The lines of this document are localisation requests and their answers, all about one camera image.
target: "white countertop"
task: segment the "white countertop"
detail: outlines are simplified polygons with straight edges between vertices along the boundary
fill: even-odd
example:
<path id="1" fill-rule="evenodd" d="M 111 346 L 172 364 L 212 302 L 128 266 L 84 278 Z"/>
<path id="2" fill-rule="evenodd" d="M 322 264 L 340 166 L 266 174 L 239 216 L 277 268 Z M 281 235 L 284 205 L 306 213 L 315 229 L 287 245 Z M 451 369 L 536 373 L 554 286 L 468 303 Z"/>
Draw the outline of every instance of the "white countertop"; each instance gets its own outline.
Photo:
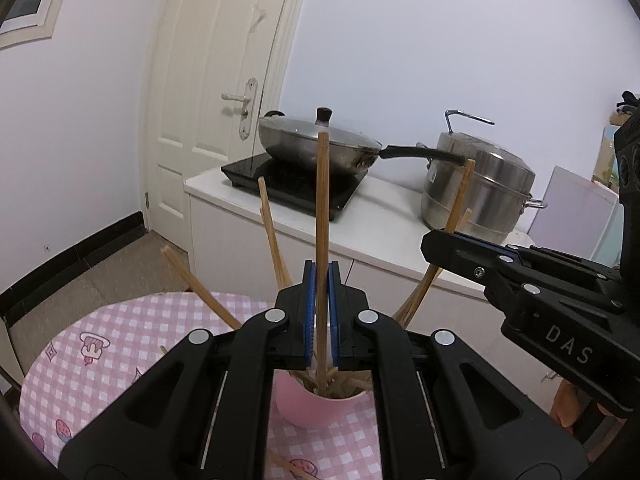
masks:
<path id="1" fill-rule="evenodd" d="M 260 197 L 231 186 L 219 170 L 206 171 L 184 183 L 186 192 L 215 206 L 258 223 Z M 276 231 L 315 243 L 316 219 L 306 213 L 271 202 Z M 366 176 L 338 218 L 329 225 L 331 251 L 389 272 L 421 280 L 426 269 L 420 242 L 429 231 L 420 219 L 420 194 Z M 528 235 L 514 231 L 505 244 L 529 247 Z M 484 298 L 484 287 L 447 270 L 434 286 Z"/>

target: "pink container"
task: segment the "pink container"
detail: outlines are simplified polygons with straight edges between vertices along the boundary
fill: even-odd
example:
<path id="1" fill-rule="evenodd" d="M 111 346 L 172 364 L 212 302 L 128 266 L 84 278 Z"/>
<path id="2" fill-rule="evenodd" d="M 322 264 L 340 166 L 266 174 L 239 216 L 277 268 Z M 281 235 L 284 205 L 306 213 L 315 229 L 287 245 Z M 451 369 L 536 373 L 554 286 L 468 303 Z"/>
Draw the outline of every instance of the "pink container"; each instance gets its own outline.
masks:
<path id="1" fill-rule="evenodd" d="M 284 370 L 275 373 L 276 406 L 282 418 L 294 426 L 314 430 L 324 428 L 349 413 L 366 392 L 347 399 L 325 399 L 304 389 Z"/>

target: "pink checkered tablecloth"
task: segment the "pink checkered tablecloth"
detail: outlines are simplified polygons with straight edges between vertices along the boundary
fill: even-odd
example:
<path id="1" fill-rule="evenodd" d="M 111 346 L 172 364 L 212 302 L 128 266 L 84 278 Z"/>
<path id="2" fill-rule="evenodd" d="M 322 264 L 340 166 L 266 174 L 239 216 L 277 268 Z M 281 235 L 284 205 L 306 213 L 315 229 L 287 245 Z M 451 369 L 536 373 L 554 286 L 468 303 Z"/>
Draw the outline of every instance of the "pink checkered tablecloth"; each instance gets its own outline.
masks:
<path id="1" fill-rule="evenodd" d="M 236 294 L 213 295 L 240 321 L 269 308 Z M 22 386 L 20 421 L 54 464 L 64 445 L 195 328 L 229 327 L 192 292 L 155 294 L 104 306 L 63 330 L 40 353 Z M 380 479 L 372 395 L 342 420 L 304 430 L 271 405 L 268 449 L 322 480 Z M 268 464 L 266 479 L 292 479 Z"/>

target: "white door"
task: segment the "white door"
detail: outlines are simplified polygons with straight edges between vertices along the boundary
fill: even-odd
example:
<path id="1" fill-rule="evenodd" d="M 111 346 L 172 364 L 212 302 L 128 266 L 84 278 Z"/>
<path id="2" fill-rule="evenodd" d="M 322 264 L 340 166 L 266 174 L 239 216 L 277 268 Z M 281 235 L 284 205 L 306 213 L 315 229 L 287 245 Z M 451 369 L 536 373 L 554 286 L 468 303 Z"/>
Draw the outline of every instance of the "white door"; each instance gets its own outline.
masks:
<path id="1" fill-rule="evenodd" d="M 146 102 L 148 223 L 182 248 L 191 232 L 184 179 L 253 154 L 283 2 L 167 0 Z M 249 80 L 255 99 L 244 110 L 221 98 L 244 95 Z"/>

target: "black lid knob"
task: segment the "black lid knob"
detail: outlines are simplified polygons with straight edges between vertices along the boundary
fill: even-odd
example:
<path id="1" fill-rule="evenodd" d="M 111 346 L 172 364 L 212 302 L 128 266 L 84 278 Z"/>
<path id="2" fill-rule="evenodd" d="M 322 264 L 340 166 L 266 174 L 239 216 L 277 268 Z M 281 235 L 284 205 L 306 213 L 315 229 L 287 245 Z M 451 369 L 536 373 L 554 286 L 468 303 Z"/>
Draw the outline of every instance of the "black lid knob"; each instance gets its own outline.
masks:
<path id="1" fill-rule="evenodd" d="M 331 108 L 318 108 L 318 111 L 316 112 L 316 123 L 328 125 L 329 119 L 331 119 L 331 114 L 333 113 L 334 111 L 331 110 Z"/>

